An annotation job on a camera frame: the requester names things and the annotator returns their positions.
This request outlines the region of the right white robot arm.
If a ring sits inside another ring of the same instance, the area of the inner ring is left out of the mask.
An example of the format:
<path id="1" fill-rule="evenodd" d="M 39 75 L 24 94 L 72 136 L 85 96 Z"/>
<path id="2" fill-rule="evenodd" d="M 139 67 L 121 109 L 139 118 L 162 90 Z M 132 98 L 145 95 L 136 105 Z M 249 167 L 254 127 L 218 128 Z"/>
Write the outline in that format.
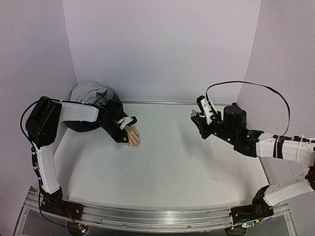
<path id="1" fill-rule="evenodd" d="M 247 113 L 236 103 L 220 112 L 204 100 L 199 111 L 192 110 L 190 118 L 197 126 L 202 139 L 213 135 L 233 146 L 233 149 L 249 157 L 273 157 L 303 164 L 307 167 L 296 179 L 287 183 L 261 188 L 253 198 L 253 204 L 262 200 L 268 206 L 313 192 L 315 190 L 315 140 L 303 136 L 279 136 L 260 130 L 247 129 Z"/>

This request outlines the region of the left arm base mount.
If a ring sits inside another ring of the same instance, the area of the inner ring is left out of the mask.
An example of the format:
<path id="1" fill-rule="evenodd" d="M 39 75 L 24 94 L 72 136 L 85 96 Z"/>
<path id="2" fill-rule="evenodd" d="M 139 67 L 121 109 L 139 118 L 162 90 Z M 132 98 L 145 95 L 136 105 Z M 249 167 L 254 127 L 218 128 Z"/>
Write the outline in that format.
<path id="1" fill-rule="evenodd" d="M 53 215 L 67 217 L 71 220 L 80 220 L 82 218 L 84 206 L 64 200 L 61 187 L 52 194 L 41 188 L 40 194 L 43 197 L 39 203 L 40 210 Z"/>

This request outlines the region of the clear nail polish bottle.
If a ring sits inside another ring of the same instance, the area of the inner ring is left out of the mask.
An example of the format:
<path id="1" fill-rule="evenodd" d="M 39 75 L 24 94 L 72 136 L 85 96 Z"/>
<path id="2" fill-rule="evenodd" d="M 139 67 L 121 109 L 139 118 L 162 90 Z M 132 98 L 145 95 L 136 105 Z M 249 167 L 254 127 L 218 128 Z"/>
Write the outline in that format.
<path id="1" fill-rule="evenodd" d="M 199 112 L 196 111 L 196 110 L 192 110 L 190 116 L 191 116 L 191 118 L 193 118 L 193 119 L 200 118 Z"/>

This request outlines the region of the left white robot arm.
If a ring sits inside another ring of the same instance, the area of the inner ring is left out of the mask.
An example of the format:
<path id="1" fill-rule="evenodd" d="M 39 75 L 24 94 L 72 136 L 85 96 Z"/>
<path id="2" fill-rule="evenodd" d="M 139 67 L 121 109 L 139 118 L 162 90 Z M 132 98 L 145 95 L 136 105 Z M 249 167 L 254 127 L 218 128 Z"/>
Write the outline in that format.
<path id="1" fill-rule="evenodd" d="M 110 100 L 104 107 L 84 102 L 52 99 L 46 96 L 33 102 L 25 124 L 20 128 L 31 144 L 31 160 L 41 189 L 47 195 L 59 192 L 54 163 L 54 142 L 61 122 L 95 123 L 116 143 L 128 143 L 125 127 L 137 123 L 135 116 L 124 113 L 120 103 Z"/>

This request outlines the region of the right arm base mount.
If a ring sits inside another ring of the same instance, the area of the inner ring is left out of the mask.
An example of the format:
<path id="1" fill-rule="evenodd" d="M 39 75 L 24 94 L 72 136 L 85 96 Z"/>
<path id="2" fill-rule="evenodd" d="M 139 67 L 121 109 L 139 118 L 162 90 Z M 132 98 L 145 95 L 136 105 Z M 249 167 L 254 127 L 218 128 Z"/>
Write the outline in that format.
<path id="1" fill-rule="evenodd" d="M 237 206 L 230 209 L 229 216 L 232 217 L 233 225 L 245 222 L 261 220 L 274 215 L 273 207 L 263 199 L 269 185 L 258 190 L 250 205 Z"/>

